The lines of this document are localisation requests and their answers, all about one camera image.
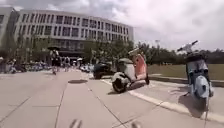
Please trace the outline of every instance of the motorcycle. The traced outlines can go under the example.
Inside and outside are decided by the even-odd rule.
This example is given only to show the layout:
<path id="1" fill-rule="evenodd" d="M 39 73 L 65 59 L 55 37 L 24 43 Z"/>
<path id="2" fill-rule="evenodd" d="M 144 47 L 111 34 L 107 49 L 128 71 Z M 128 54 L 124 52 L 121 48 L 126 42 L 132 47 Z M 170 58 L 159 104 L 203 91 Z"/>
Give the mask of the motorcycle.
<path id="1" fill-rule="evenodd" d="M 115 92 L 123 93 L 126 91 L 128 84 L 131 86 L 140 80 L 145 80 L 146 84 L 149 85 L 147 65 L 143 56 L 138 52 L 139 48 L 129 52 L 129 56 L 133 56 L 132 60 L 128 58 L 118 60 L 117 72 L 111 78 Z"/>
<path id="2" fill-rule="evenodd" d="M 202 109 L 206 109 L 208 108 L 209 98 L 214 95 L 214 89 L 208 76 L 205 56 L 192 51 L 192 46 L 197 42 L 187 44 L 177 51 L 187 52 L 186 73 L 190 87 L 190 91 L 187 94 L 190 94 Z"/>

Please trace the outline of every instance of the scooter wheel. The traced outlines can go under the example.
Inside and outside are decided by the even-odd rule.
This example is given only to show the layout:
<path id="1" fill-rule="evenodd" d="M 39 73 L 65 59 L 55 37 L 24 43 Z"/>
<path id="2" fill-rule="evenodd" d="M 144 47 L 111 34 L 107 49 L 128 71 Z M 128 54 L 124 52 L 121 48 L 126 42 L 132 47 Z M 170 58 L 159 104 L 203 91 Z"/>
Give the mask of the scooter wheel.
<path id="1" fill-rule="evenodd" d="M 122 83 L 120 79 L 116 79 L 112 83 L 112 86 L 113 86 L 114 91 L 117 93 L 123 93 L 127 90 L 127 84 Z"/>
<path id="2" fill-rule="evenodd" d="M 145 82 L 146 82 L 147 85 L 150 84 L 150 80 L 149 80 L 149 75 L 148 75 L 148 74 L 147 74 L 147 76 L 146 76 L 146 78 L 145 78 Z"/>

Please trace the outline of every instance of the pedestrian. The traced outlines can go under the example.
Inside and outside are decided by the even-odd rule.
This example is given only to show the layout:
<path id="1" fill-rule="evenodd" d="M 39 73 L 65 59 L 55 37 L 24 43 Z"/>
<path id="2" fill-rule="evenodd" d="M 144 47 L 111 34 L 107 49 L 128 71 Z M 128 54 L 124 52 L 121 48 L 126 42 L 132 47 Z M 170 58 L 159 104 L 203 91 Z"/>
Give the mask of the pedestrian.
<path id="1" fill-rule="evenodd" d="M 67 72 L 70 66 L 70 58 L 67 56 L 64 61 L 65 61 L 65 71 Z"/>

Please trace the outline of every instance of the scooter front fender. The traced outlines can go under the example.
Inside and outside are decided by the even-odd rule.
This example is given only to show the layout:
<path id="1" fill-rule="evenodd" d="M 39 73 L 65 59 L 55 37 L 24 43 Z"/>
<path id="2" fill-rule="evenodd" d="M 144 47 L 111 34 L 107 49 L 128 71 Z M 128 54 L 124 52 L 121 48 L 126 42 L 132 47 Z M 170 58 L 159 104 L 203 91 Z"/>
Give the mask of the scooter front fender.
<path id="1" fill-rule="evenodd" d="M 209 82 L 204 76 L 198 76 L 195 80 L 195 90 L 200 98 L 208 98 L 209 97 Z"/>

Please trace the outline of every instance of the parked car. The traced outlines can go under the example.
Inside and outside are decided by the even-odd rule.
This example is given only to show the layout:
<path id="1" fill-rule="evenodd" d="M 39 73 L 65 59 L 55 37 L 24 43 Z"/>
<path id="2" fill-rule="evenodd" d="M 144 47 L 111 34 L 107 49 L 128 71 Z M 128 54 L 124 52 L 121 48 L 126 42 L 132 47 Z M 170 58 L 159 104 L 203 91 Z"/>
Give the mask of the parked car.
<path id="1" fill-rule="evenodd" d="M 93 76 L 95 79 L 101 79 L 105 75 L 113 75 L 112 64 L 109 62 L 101 62 L 93 67 Z"/>

